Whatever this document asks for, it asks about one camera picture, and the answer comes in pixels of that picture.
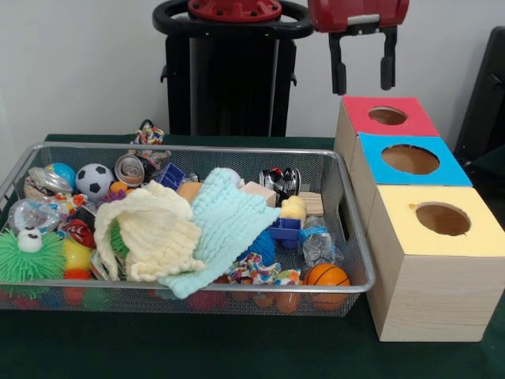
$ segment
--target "red robot part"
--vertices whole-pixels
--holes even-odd
[[[353,24],[400,25],[409,0],[309,0],[310,17],[318,32],[344,32]]]
[[[276,0],[189,0],[188,11],[205,20],[247,23],[275,20],[282,8]]]

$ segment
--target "cream knitted cloth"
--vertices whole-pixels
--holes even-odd
[[[130,250],[128,280],[154,281],[203,270],[205,263],[193,258],[201,230],[189,221],[192,216],[188,201],[156,182],[135,189],[123,200],[101,205],[96,213],[95,242],[111,279],[118,280],[118,263],[110,245],[114,219]]]

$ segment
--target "white wall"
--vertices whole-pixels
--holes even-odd
[[[166,125],[164,36],[151,23],[160,2],[0,2],[0,178],[48,133],[131,133],[144,118]],[[348,92],[417,96],[454,144],[488,34],[505,24],[505,2],[410,3],[398,36],[397,88],[380,90],[383,37],[365,36],[342,41]],[[297,46],[288,135],[332,137],[340,99],[331,94],[327,37]]]

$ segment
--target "wooden box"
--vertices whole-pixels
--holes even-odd
[[[505,287],[505,234],[475,189],[378,186],[368,226],[381,341],[479,341]]]
[[[415,98],[344,96],[340,103],[334,150],[350,172],[359,133],[385,136],[436,136],[439,134]]]
[[[440,137],[359,136],[350,180],[365,231],[377,184],[472,186]]]

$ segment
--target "green spiky ball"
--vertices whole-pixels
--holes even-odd
[[[128,247],[125,245],[120,233],[121,228],[117,220],[114,221],[110,228],[110,247],[121,258],[126,259],[129,253]]]
[[[42,236],[42,248],[25,253],[12,231],[0,235],[0,282],[21,283],[37,279],[62,279],[65,270],[63,241],[55,234]]]

